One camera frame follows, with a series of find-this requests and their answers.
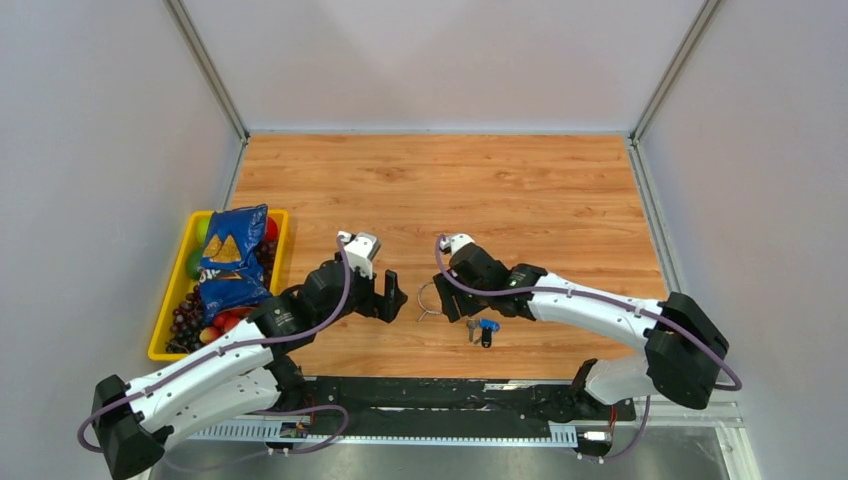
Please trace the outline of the blue capped key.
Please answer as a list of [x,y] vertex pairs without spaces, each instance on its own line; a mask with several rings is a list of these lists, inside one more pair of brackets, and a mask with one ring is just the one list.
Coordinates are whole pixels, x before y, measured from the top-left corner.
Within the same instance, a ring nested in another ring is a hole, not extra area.
[[469,319],[466,321],[468,329],[468,341],[480,345],[481,333],[484,329],[491,329],[493,336],[500,330],[500,324],[490,319]]

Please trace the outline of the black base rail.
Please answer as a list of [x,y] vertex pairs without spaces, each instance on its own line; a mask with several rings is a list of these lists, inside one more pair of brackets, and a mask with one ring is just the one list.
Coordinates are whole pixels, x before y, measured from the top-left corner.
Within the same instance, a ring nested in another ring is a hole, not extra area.
[[549,439],[556,424],[632,421],[630,400],[604,405],[568,382],[320,376],[282,393],[278,412],[345,408],[347,436]]

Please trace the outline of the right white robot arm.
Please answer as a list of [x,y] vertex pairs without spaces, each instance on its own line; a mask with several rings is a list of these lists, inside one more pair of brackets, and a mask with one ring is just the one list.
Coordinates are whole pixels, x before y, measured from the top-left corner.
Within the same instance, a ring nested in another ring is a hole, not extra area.
[[569,281],[542,267],[507,267],[466,234],[440,236],[434,283],[452,322],[492,310],[504,317],[570,325],[617,341],[633,355],[590,359],[573,379],[571,403],[596,417],[621,400],[661,395],[705,409],[714,391],[738,391],[725,358],[730,344],[694,298],[664,300],[614,294]]

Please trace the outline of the red apple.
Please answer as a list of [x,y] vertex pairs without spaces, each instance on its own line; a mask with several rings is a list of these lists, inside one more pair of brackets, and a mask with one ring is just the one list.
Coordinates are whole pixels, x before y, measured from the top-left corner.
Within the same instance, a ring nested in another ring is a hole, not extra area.
[[279,238],[279,226],[276,220],[270,216],[266,218],[265,233],[263,241],[267,243],[275,242]]

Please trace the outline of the blue chips bag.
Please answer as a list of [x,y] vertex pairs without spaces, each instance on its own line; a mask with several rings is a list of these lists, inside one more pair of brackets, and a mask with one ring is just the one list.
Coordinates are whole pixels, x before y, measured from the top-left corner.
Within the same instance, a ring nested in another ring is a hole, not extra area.
[[260,204],[209,217],[200,259],[199,295],[204,324],[222,311],[263,302],[271,296],[255,251],[267,226],[268,206]]

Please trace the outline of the yellow plastic tray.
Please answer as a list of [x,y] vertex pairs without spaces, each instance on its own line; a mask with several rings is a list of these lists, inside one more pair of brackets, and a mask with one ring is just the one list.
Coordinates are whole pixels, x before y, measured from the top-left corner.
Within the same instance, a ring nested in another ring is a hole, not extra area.
[[[173,362],[190,353],[190,350],[185,348],[168,347],[169,342],[174,337],[170,328],[173,324],[174,311],[180,306],[181,302],[185,301],[185,296],[192,293],[193,288],[198,284],[196,279],[190,277],[186,265],[190,254],[201,247],[201,242],[198,240],[199,227],[202,224],[207,224],[212,214],[213,211],[211,210],[196,211],[189,217],[149,341],[147,356],[154,362]],[[279,294],[287,284],[293,233],[287,210],[270,209],[268,216],[274,219],[279,232],[274,248],[273,268],[269,270],[266,278],[270,282],[270,292]]]

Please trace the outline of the purple grape bunch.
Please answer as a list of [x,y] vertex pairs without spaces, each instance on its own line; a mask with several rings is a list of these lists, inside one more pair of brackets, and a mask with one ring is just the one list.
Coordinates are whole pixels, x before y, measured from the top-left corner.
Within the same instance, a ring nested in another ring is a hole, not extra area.
[[[269,291],[270,282],[266,275],[273,268],[275,247],[276,241],[271,243],[262,241],[255,251],[256,258],[264,270],[264,285]],[[259,304],[244,307],[255,308]],[[173,324],[170,331],[174,334],[174,337],[168,344],[169,348],[185,348],[192,353],[205,346],[198,340],[200,330],[209,326],[204,324],[203,304],[199,295],[199,280],[193,288],[193,292],[185,296],[185,301],[180,303],[173,315]]]

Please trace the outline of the silver wire keyring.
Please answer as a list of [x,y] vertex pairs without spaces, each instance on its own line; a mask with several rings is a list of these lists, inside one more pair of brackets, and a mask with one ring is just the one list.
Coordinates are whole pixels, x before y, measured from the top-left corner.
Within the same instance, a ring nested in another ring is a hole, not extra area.
[[421,323],[430,317],[442,315],[440,299],[433,281],[422,284],[418,288],[416,302],[420,309],[420,313],[416,318],[417,323]]

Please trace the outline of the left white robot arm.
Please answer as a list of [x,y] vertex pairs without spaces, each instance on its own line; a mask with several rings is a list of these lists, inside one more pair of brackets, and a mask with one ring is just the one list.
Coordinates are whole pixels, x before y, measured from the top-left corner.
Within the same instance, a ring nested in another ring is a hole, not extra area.
[[221,421],[272,407],[297,412],[306,388],[290,352],[352,313],[390,323],[407,302],[394,271],[386,271],[383,292],[374,283],[340,258],[326,261],[189,356],[129,381],[100,380],[79,443],[103,456],[112,478],[130,479]]

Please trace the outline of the green apple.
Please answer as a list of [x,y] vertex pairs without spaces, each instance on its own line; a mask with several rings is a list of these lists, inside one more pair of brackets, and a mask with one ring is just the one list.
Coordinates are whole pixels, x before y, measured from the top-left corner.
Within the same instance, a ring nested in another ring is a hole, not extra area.
[[203,249],[198,247],[192,249],[186,257],[184,267],[189,279],[198,281],[201,276],[203,267],[201,265]]

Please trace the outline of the lime green fruit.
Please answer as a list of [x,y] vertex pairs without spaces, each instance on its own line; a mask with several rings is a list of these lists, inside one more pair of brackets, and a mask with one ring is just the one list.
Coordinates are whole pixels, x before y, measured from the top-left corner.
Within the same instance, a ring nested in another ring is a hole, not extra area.
[[195,222],[195,239],[200,246],[203,246],[205,244],[209,223],[210,216],[200,216]]

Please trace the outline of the red peach fruits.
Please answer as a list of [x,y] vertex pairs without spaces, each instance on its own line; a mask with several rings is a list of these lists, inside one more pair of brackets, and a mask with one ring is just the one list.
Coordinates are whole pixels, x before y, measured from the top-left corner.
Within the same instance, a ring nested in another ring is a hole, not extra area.
[[198,334],[199,342],[206,345],[217,340],[225,333],[232,330],[241,320],[246,318],[252,310],[252,307],[242,307],[225,310],[219,313],[209,326],[200,330]]

